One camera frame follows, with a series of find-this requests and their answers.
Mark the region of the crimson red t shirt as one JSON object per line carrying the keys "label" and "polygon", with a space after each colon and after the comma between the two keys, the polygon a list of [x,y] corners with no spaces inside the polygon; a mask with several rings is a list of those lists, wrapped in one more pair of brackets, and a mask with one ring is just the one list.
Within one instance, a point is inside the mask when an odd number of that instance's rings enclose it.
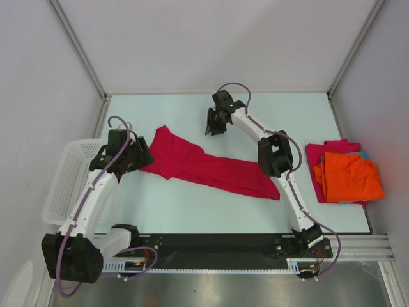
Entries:
{"label": "crimson red t shirt", "polygon": [[210,155],[199,145],[173,134],[165,125],[156,129],[150,152],[155,162],[141,168],[143,172],[253,198],[277,201],[281,198],[276,185],[257,163]]}

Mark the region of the white perforated plastic basket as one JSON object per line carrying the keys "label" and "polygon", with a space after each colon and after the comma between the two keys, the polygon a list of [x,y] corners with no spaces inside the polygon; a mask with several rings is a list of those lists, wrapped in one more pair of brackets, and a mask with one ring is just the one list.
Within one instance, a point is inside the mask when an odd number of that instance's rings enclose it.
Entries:
{"label": "white perforated plastic basket", "polygon": [[65,146],[42,211],[45,224],[61,226],[81,199],[89,164],[106,139],[81,139]]}

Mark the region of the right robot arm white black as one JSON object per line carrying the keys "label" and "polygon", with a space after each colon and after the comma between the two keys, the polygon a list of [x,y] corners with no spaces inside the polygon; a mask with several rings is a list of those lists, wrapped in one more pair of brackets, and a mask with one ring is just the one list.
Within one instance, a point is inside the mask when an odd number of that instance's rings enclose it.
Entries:
{"label": "right robot arm white black", "polygon": [[259,123],[250,114],[248,106],[240,100],[233,100],[225,89],[217,90],[212,99],[215,106],[208,110],[205,133],[211,136],[223,134],[227,131],[227,124],[231,124],[255,142],[261,172],[277,184],[286,197],[295,250],[301,256],[311,256],[323,240],[323,232],[311,217],[295,180],[294,172],[300,165],[293,165],[290,144],[294,140],[283,130],[273,131]]}

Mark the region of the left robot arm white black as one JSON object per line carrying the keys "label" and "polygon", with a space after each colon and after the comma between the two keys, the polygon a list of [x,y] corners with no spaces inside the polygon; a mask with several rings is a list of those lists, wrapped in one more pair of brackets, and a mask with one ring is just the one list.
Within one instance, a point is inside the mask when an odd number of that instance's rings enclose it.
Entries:
{"label": "left robot arm white black", "polygon": [[95,283],[104,264],[117,255],[132,256],[141,248],[136,226],[115,224],[104,236],[94,234],[100,217],[118,192],[123,176],[153,164],[143,136],[122,121],[89,163],[84,189],[56,233],[44,235],[41,248],[49,276],[56,281]]}

